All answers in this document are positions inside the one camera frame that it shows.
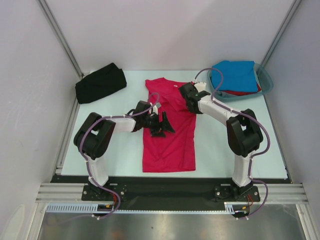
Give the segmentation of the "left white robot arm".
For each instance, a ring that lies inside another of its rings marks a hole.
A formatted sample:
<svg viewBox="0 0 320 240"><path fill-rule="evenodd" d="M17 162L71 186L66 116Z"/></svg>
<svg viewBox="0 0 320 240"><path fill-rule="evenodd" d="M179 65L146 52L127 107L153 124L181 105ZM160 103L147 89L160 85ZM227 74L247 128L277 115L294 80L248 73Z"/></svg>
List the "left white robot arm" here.
<svg viewBox="0 0 320 240"><path fill-rule="evenodd" d="M85 119L75 137L73 144L84 157L88 180L94 185L93 194L100 200L110 196L111 188L101 157L105 154L115 133L133 133L148 129L152 137L164 138L166 133L175 133L165 111L160 111L160 103L140 100L134 109L120 116L102 116L92 112Z"/></svg>

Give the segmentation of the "pink t shirt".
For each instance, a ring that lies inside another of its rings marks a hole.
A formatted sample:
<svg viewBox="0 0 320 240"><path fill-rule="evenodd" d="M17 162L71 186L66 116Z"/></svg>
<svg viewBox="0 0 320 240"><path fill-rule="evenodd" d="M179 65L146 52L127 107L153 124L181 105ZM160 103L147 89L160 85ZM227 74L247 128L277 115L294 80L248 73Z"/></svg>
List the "pink t shirt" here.
<svg viewBox="0 0 320 240"><path fill-rule="evenodd" d="M149 94L158 93L161 107L174 133L165 137L151 136L150 129L143 130L142 171L144 173L174 173L196 170L195 129L197 116L189 112L179 87L183 82L164 77L145 81Z"/></svg>

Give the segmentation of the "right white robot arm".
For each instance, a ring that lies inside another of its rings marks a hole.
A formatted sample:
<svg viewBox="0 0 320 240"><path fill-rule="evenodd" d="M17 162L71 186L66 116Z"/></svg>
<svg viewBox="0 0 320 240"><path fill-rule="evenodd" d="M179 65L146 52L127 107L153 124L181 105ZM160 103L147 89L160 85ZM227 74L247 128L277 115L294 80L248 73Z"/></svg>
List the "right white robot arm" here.
<svg viewBox="0 0 320 240"><path fill-rule="evenodd" d="M209 92L198 91L191 82L178 89L189 112L208 115L226 127L228 146L234 153L233 186L230 194L235 200L242 201L253 186L253 156L263 141L255 113L251 109L234 110L212 97Z"/></svg>

